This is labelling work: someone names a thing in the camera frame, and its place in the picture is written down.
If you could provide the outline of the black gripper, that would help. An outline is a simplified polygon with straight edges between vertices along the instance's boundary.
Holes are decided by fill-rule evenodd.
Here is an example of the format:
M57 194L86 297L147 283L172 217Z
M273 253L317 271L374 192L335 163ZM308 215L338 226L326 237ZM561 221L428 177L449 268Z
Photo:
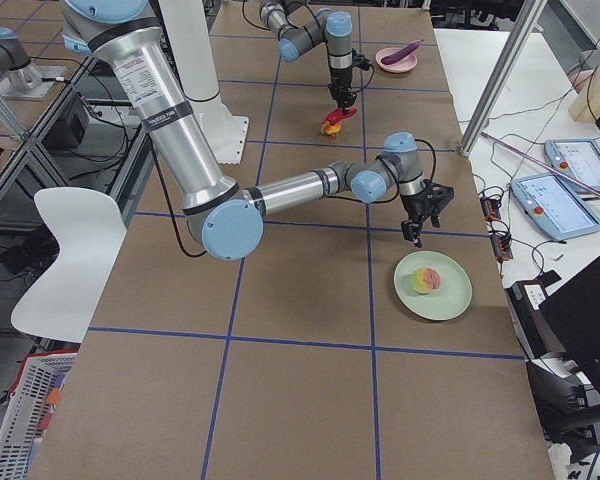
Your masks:
M421 230L427 219L440 227L440 214L454 198L454 188L425 180L420 192L400 195L408 219L401 222L403 238L416 248L422 247Z
M331 98L336 102L338 108L350 108L355 104L358 90L352 88L353 70L369 71L371 62L364 54L352 49L346 55L327 55L330 73L328 85Z

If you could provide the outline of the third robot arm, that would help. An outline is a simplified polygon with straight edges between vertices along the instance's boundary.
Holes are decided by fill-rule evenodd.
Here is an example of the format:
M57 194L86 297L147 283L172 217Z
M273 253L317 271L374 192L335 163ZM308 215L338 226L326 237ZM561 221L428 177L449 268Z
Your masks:
M56 83L64 83L66 68L32 61L18 36L0 27L0 95L12 100L43 100Z

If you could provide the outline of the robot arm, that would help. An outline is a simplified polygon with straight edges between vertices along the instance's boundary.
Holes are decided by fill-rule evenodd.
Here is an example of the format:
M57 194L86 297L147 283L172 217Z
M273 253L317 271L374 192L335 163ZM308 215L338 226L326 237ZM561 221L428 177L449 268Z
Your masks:
M315 47L324 44L330 73L328 85L337 108L345 115L353 111L358 92L352 87L353 70L368 71L371 62L353 47L353 23L345 11L321 8L309 10L312 19L301 26L295 25L289 16L306 1L261 1L259 17L263 27L276 35L280 56L285 62L298 60Z
M212 256L237 260L259 244L267 215L322 198L371 204L390 189L407 219L406 240L437 223L451 187L425 174L415 139L390 135L371 163L337 162L270 184L243 189L220 169L217 154L237 146L247 120L222 104L200 2L65 1L69 50L108 63L183 194L191 236Z

